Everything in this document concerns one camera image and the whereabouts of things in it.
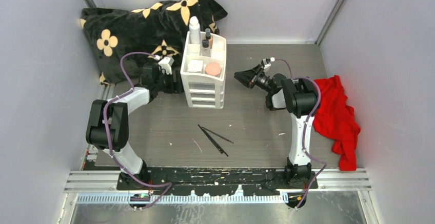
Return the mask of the black cap clear bottle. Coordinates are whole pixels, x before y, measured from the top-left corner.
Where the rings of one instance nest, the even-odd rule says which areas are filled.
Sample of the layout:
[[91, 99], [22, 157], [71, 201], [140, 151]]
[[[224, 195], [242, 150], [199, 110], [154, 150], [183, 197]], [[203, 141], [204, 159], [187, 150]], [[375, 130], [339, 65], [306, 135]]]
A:
[[201, 43], [201, 56], [211, 57], [210, 41], [203, 39]]

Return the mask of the white plastic drawer organizer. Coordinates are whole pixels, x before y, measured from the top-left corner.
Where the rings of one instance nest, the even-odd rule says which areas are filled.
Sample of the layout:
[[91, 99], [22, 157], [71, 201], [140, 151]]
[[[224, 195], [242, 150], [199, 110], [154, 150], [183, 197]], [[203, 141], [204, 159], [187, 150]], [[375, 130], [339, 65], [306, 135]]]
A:
[[[224, 106], [227, 42], [224, 37], [213, 33], [211, 35], [213, 37], [211, 57], [201, 56], [201, 44], [191, 44], [189, 32], [186, 35], [181, 78], [186, 101], [190, 108], [221, 109]], [[204, 62], [202, 73], [187, 72], [187, 65], [192, 59]], [[222, 67], [220, 77], [205, 74], [204, 69], [209, 63], [218, 63]]]

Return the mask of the small cream box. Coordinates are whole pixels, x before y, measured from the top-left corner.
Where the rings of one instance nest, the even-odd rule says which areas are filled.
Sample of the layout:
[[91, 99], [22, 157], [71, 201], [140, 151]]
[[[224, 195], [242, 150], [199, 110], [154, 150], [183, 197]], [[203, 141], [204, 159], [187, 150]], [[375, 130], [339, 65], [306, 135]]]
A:
[[187, 65], [187, 72], [190, 73], [202, 73], [204, 62], [198, 59], [192, 59]]

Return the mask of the beige foundation bottle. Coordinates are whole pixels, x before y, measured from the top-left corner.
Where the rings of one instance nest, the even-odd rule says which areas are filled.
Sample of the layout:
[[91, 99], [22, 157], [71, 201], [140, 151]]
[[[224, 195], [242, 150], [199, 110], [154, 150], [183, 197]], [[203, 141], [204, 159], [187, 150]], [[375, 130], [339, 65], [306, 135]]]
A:
[[209, 28], [205, 29], [205, 39], [209, 42], [209, 47], [211, 49], [213, 45], [213, 37]]

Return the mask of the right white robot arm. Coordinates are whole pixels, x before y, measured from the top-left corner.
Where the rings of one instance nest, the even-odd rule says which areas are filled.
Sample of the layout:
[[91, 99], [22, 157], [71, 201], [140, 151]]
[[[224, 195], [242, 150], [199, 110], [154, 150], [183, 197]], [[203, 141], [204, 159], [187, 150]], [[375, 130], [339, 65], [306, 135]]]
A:
[[265, 69], [259, 64], [250, 70], [236, 72], [234, 78], [249, 89], [257, 86], [265, 90], [265, 104], [269, 110], [289, 112], [292, 139], [284, 179], [287, 186], [296, 189], [311, 177], [310, 137], [314, 116], [321, 103], [321, 91], [308, 77], [291, 79], [280, 73], [269, 77]]

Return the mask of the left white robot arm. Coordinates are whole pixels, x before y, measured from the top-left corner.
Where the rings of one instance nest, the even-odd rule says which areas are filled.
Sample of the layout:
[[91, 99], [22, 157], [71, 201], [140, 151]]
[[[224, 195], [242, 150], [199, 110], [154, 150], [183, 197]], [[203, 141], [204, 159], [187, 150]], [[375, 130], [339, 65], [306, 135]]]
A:
[[183, 91], [180, 67], [145, 64], [138, 82], [126, 94], [92, 102], [86, 142], [114, 159], [123, 180], [129, 179], [138, 190], [146, 188], [150, 182], [147, 165], [128, 143], [129, 114], [149, 104], [161, 92], [181, 94]]

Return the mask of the white spray bottle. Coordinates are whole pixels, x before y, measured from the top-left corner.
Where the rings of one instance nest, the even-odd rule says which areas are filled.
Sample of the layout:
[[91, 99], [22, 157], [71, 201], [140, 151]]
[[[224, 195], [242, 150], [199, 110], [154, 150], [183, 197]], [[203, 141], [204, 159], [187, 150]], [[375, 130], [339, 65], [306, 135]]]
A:
[[196, 16], [192, 16], [189, 20], [189, 38], [191, 44], [200, 44], [201, 42], [201, 27]]

